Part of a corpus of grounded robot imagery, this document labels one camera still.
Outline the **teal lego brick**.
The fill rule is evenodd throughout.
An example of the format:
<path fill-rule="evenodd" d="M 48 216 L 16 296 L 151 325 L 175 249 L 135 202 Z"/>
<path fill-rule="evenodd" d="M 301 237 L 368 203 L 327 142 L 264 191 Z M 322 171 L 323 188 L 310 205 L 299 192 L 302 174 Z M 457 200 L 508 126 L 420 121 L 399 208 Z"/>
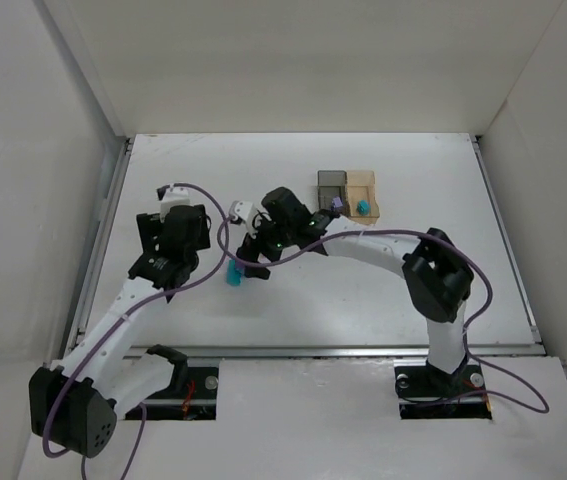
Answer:
<path fill-rule="evenodd" d="M 357 213 L 361 216 L 369 215 L 371 212 L 370 204 L 365 200 L 360 200 L 356 206 Z"/>

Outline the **teal lego with purple arch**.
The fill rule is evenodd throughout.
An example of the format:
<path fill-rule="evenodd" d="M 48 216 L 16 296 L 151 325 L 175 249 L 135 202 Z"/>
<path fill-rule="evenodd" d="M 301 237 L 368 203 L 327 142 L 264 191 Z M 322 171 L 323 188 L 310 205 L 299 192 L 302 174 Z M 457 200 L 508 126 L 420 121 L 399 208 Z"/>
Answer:
<path fill-rule="evenodd" d="M 229 286 L 238 287 L 242 284 L 245 273 L 245 265 L 233 259 L 230 259 L 227 264 L 225 281 Z"/>

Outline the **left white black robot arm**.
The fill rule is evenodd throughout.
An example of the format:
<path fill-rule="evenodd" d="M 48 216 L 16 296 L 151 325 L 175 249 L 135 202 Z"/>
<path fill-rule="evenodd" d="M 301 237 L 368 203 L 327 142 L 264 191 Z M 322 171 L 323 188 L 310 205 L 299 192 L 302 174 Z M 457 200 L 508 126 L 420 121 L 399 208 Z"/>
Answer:
<path fill-rule="evenodd" d="M 124 361 L 142 331 L 158 319 L 210 246 L 204 206 L 176 205 L 137 217 L 143 252 L 107 313 L 56 365 L 32 375 L 32 432 L 87 458 L 109 442 L 118 421 L 151 395 L 187 379 L 187 357 L 154 345 Z"/>

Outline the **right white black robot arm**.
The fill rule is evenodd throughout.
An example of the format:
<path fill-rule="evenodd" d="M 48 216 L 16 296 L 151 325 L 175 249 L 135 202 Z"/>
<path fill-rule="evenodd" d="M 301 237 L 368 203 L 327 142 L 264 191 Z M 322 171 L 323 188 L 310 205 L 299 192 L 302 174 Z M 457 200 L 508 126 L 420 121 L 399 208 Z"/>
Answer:
<path fill-rule="evenodd" d="M 432 228 L 424 236 L 364 231 L 339 213 L 310 211 L 285 187 L 269 192 L 261 205 L 263 211 L 236 201 L 229 211 L 230 222 L 246 228 L 236 252 L 245 277 L 267 280 L 270 271 L 259 260 L 279 262 L 283 250 L 292 246 L 389 271 L 406 282 L 412 305 L 427 321 L 426 365 L 441 375 L 461 371 L 467 363 L 465 302 L 474 273 L 443 231 Z"/>

